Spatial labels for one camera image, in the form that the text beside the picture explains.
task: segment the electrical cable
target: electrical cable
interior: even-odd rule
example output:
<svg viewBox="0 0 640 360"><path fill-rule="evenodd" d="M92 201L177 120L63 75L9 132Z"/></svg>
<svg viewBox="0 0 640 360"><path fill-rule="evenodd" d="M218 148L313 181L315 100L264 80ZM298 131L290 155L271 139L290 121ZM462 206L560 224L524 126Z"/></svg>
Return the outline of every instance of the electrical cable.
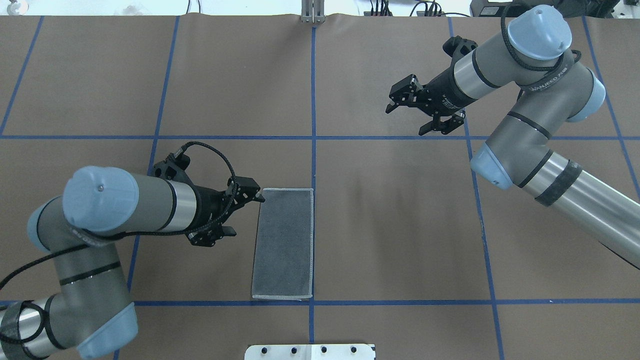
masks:
<svg viewBox="0 0 640 360"><path fill-rule="evenodd" d="M439 13L438 15L435 15L435 16L442 16L442 15L462 15L462 16L466 16L466 17L471 17L471 16L467 15L466 13Z"/></svg>
<svg viewBox="0 0 640 360"><path fill-rule="evenodd" d="M82 244L82 245L70 247L70 248L65 249L65 250L60 250L60 251L53 252L53 253L51 253L49 255L43 256L40 259L34 260L34 261L32 261L32 262L30 262L30 263L28 263L26 265L21 266L20 268L14 270L12 273L7 275L2 281L0 281L0 291L2 291L4 286L6 286L9 283L9 281L11 281L11 279L16 277L21 272L23 272L23 271L25 271L25 270L27 270L29 268L32 268L32 267L34 267L34 266L36 266L36 265L38 265L40 263L43 263L43 262L45 262L47 260L56 258L56 257L61 256L61 255L69 254L71 252L83 250L83 249L86 249L88 247L89 247L89 245L87 245L87 244ZM37 338L40 335L40 333L42 332L42 330L44 329L45 321L46 321L46 318L47 318L47 315L46 315L44 309L42 309L40 306L38 306L36 304L33 304L31 302L24 302L22 304L22 306L26 307L28 309L33 309L33 310L38 312L38 314L40 315L40 325L38 326L38 330L35 333L33 333L33 335L29 336L28 338L24 338L24 339L14 339L14 338L11 338L9 336L6 336L6 335L0 333L0 341L3 341L5 343L9 343L9 344L19 344L19 345L25 344L25 343L28 343L29 341L34 340L35 338Z"/></svg>
<svg viewBox="0 0 640 360"><path fill-rule="evenodd" d="M509 35L507 33L507 27L506 27L506 19L507 19L507 11L511 8L511 5L513 5L513 3L509 3L507 6L504 7L503 11L502 11L502 15L500 16L500 30L502 33L502 40L504 41L504 45L507 47L507 51L509 52L509 55L511 55L512 59L521 67L530 70L530 71L553 71L556 69L556 67L562 63L562 56L558 59L558 62L556 65L554 66L547 66L547 67L538 67L538 66L532 66L529 65L527 63L525 63L524 61L522 61L522 59L518 56L518 54L516 54L516 50L513 47L513 45L511 44L511 42L509 41ZM529 9L531 9L531 6L526 4L526 3L518 3L518 5L523 5L528 7Z"/></svg>
<svg viewBox="0 0 640 360"><path fill-rule="evenodd" d="M417 3L415 3L415 5L413 6L413 9L411 9L411 13L409 14L409 17L413 16L413 12L415 11L415 8L418 7L418 5L420 4L424 4L424 11L427 12L427 8L429 5L427 5L426 1L418 1Z"/></svg>
<svg viewBox="0 0 640 360"><path fill-rule="evenodd" d="M423 16L425 16L425 17L434 17L434 16L438 16L438 14L442 13L442 5L438 4L436 1L422 1L422 0L416 0L416 1L417 1L417 3L411 9L411 13L409 14L409 17L413 16L413 13L415 12L415 9L420 4L424 4L424 15Z"/></svg>

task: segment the black tape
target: black tape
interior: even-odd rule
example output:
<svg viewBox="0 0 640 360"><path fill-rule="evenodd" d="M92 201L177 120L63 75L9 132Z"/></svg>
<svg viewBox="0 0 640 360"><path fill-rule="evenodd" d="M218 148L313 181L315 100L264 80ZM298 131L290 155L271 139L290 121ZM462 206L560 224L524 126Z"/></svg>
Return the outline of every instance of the black tape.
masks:
<svg viewBox="0 0 640 360"><path fill-rule="evenodd" d="M55 346L56 348L60 349L60 350L65 350L66 347L62 346L62 344L58 341L58 339L56 339L56 337L53 335L53 330L51 329L51 317L50 317L50 312L49 309L51 308L51 302L53 302L53 298L55 297L55 295L51 295L48 299L47 299L47 303L44 305L44 313L46 314L46 319L44 320L44 331L47 333L47 336L49 337L49 341L51 341L51 344L53 346Z"/></svg>
<svg viewBox="0 0 640 360"><path fill-rule="evenodd" d="M98 274L101 274L103 272L109 271L109 270L113 270L115 268L119 268L120 267L120 262L116 261L115 263L109 264L109 265L105 265L102 266L100 268L95 268L91 271L87 271L87 272L83 272L81 274L77 274L74 275L72 277L67 277L66 279L62 279L60 280L60 286L64 286L67 284L70 284L74 281L78 281L78 280L82 280L82 279L86 279L87 277L91 277L91 276L96 276Z"/></svg>
<svg viewBox="0 0 640 360"><path fill-rule="evenodd" d="M533 179L533 177L540 171L540 169L545 166L545 164L547 163L547 161L549 160L549 158L551 157L551 155L554 154L554 151L549 149L549 151L547 151L547 154L545 155L544 158L542 158L542 160L540 160L540 162L536 165L536 168L534 168L529 175L518 185L519 188L523 188L525 187L525 185L527 185L529 183L529 181L531 181L531 179Z"/></svg>
<svg viewBox="0 0 640 360"><path fill-rule="evenodd" d="M551 139L551 133L549 133L549 131L547 129L545 129L542 125L540 125L539 123L529 119L528 117L519 114L515 111L509 111L509 113L507 113L507 115L514 117L522 122L524 122L525 124L533 127L535 130L538 130L542 135L544 135L547 139Z"/></svg>
<svg viewBox="0 0 640 360"><path fill-rule="evenodd" d="M475 51L474 51L473 54L471 54L471 63L474 66L474 70L476 71L476 75L478 75L478 77L480 78L480 80L482 80L483 83L485 83L487 86L492 87L494 89L500 88L498 85L495 85L491 81L489 81L489 79L487 79L484 76L484 74L480 71L480 68L478 67L478 62L476 60L476 52Z"/></svg>
<svg viewBox="0 0 640 360"><path fill-rule="evenodd" d="M32 335L22 339L20 336L20 314L22 310L28 308L33 309L40 315L40 326ZM28 343L33 341L44 330L44 316L43 309L36 304L32 304L31 301L22 301L12 304L4 313L2 322L0 323L0 333L8 338L19 340L20 342ZM0 340L4 356L9 360L41 360L44 357L34 356L24 344L8 343Z"/></svg>
<svg viewBox="0 0 640 360"><path fill-rule="evenodd" d="M544 206L551 206L557 199L560 199L560 197L564 195L581 173L582 166L572 160L569 160L560 175L558 175L554 182L536 198L536 201Z"/></svg>

